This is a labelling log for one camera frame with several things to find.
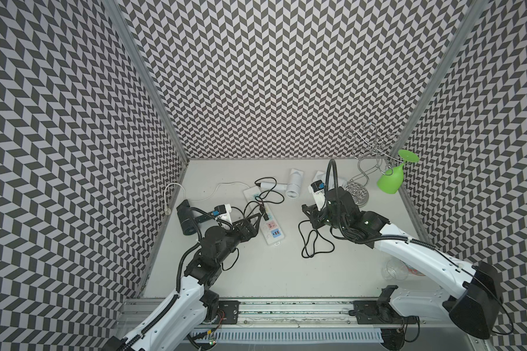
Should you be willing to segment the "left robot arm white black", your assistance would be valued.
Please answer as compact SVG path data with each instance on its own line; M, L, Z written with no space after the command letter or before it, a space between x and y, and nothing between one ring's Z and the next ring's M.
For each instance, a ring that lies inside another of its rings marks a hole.
M103 350L175 350L187 339L196 350L211 350L215 342L205 344L191 336L204 322L218 315L219 295L211 286L223 272L224 260L238 245L255 238L261 216L229 223L218 219L198 242L183 254L179 262L176 289L143 322L119 339L112 336Z

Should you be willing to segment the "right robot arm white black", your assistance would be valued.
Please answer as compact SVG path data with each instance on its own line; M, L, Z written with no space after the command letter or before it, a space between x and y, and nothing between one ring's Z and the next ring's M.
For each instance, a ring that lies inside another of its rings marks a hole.
M388 304L402 317L449 319L477 339L490 339L500 313L505 311L502 277L486 262L469 263L403 232L385 216L361 211L342 187L310 185L315 203L302 206L313 229L340 231L340 239L366 245L410 265L439 286L435 292L393 288Z

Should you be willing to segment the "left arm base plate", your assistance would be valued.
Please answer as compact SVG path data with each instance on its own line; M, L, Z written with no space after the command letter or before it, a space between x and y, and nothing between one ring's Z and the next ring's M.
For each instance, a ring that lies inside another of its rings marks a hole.
M239 312L238 301L203 301L192 295L177 299L169 313L176 326L189 329L202 326L236 324Z

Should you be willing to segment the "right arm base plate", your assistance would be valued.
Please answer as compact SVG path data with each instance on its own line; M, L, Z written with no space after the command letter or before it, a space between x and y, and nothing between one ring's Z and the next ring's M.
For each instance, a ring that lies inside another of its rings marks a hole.
M417 316L403 317L387 302L372 300L353 301L353 309L348 314L355 317L360 325L400 325L417 324Z

